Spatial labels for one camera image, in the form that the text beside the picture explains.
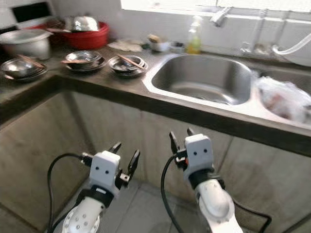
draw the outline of plastic bag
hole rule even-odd
[[[256,83],[263,105],[274,114],[304,123],[309,116],[311,97],[290,82],[261,77]]]

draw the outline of dish soap bottle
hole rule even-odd
[[[189,40],[187,46],[187,53],[199,54],[201,52],[201,21],[203,19],[199,16],[193,17],[193,23],[189,30]]]

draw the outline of dark countertop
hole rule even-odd
[[[54,49],[52,58],[44,62],[49,71],[36,82],[14,83],[0,79],[0,123],[2,127],[23,111],[56,93],[75,91],[311,157],[310,127],[277,124],[258,117],[151,93],[142,82],[144,76],[131,80],[120,79],[109,66],[87,74],[73,73],[60,64],[65,55],[72,51],[75,50],[67,47]],[[107,48],[98,51],[107,60],[114,56]],[[131,54],[142,57],[148,63],[149,69],[164,55],[164,53],[151,53],[150,51],[131,52]],[[301,69],[295,65],[285,64],[283,66]]]

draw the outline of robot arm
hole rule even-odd
[[[188,129],[185,149],[177,146],[173,132],[170,133],[171,148],[175,163],[184,170],[184,179],[189,181],[203,216],[213,233],[242,233],[234,215],[234,203],[224,190],[225,184],[214,173],[213,152],[210,139],[203,134],[194,135]]]
[[[113,198],[118,198],[122,186],[127,186],[138,165],[139,150],[135,151],[125,174],[119,169],[120,156],[116,153],[121,143],[94,156],[84,154],[82,160],[90,166],[91,189],[83,189],[77,199],[78,206],[65,218],[62,233],[96,233],[100,214],[109,207]]]

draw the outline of window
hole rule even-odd
[[[213,11],[215,7],[311,12],[311,0],[121,0],[124,9]]]

